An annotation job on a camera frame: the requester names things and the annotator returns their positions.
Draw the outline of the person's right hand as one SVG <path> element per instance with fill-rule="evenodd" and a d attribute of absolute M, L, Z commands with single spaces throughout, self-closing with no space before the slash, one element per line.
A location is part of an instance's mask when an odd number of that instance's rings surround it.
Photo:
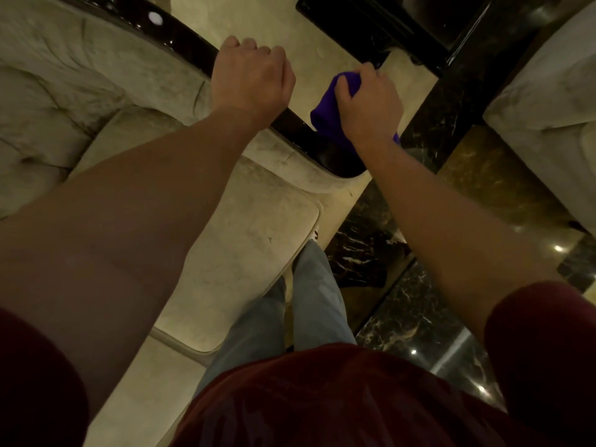
<path fill-rule="evenodd" d="M 395 84 L 369 62 L 355 73 L 361 87 L 355 95 L 355 108 L 339 110 L 341 126 L 362 161 L 377 158 L 395 147 L 393 140 L 404 108 Z"/>

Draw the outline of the person's left hand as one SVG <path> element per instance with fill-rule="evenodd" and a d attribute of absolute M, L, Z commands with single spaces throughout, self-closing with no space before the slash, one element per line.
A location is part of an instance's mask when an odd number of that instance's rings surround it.
<path fill-rule="evenodd" d="M 288 108 L 295 84 L 294 71 L 282 72 L 256 59 L 218 72 L 217 54 L 211 80 L 212 110 L 256 134 Z"/>

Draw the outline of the purple cleaning cloth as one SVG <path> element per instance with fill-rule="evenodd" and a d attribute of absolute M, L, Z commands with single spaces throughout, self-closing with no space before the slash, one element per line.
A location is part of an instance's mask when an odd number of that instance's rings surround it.
<path fill-rule="evenodd" d="M 346 137 L 341 126 L 340 112 L 335 88 L 341 76 L 344 76 L 349 94 L 353 97 L 361 87 L 361 76 L 353 71 L 346 71 L 335 75 L 325 91 L 320 102 L 310 112 L 312 126 L 317 133 L 336 144 L 343 152 L 357 156 L 353 143 Z"/>

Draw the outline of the person's left forearm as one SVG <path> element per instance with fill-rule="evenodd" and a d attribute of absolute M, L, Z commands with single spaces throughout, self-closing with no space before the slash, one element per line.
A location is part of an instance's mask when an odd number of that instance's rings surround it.
<path fill-rule="evenodd" d="M 237 107 L 100 162 L 0 222 L 0 307 L 152 325 L 260 130 Z"/>

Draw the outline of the person's right forearm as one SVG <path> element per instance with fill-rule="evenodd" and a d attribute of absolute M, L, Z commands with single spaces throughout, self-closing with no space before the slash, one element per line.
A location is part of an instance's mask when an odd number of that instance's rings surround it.
<path fill-rule="evenodd" d="M 353 143 L 415 256 L 481 343 L 500 301 L 532 284 L 563 281 L 533 243 L 445 184 L 391 139 Z"/>

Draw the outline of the glossy dark wood chair trim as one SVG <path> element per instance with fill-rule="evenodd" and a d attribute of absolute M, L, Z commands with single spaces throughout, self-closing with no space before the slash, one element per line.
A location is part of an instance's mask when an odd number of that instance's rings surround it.
<path fill-rule="evenodd" d="M 114 23 L 182 59 L 205 77 L 212 77 L 218 49 L 192 29 L 147 0 L 58 0 Z M 360 157 L 320 136 L 298 115 L 285 109 L 270 130 L 303 156 L 338 178 L 355 178 L 366 168 Z"/>

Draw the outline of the glossy black table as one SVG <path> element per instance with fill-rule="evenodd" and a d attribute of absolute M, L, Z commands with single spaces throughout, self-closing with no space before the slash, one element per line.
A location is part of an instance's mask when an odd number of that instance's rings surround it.
<path fill-rule="evenodd" d="M 358 62 L 394 49 L 442 77 L 494 0 L 298 0 L 296 10 Z"/>

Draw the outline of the beige seat cushion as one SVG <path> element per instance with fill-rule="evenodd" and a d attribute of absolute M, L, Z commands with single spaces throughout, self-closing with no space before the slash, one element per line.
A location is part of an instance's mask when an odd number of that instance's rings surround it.
<path fill-rule="evenodd" d="M 219 349 L 238 317 L 288 269 L 322 213 L 312 195 L 241 156 L 152 336 L 191 354 Z"/>

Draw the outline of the blue jeans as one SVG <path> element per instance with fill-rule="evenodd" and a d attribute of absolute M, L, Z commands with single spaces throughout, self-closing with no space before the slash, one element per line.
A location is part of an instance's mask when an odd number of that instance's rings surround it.
<path fill-rule="evenodd" d="M 292 264 L 292 274 L 294 350 L 332 343 L 355 345 L 345 302 L 317 241 L 310 239 L 305 244 Z M 227 333 L 194 396 L 229 370 L 285 353 L 286 287 L 280 277 L 263 297 L 248 305 Z"/>

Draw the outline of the dark red shirt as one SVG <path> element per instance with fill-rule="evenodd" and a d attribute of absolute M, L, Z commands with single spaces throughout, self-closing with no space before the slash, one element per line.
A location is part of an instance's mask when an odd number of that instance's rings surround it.
<path fill-rule="evenodd" d="M 596 306 L 538 282 L 499 302 L 484 333 L 506 413 L 407 360 L 335 343 L 224 372 L 168 447 L 596 447 Z"/>

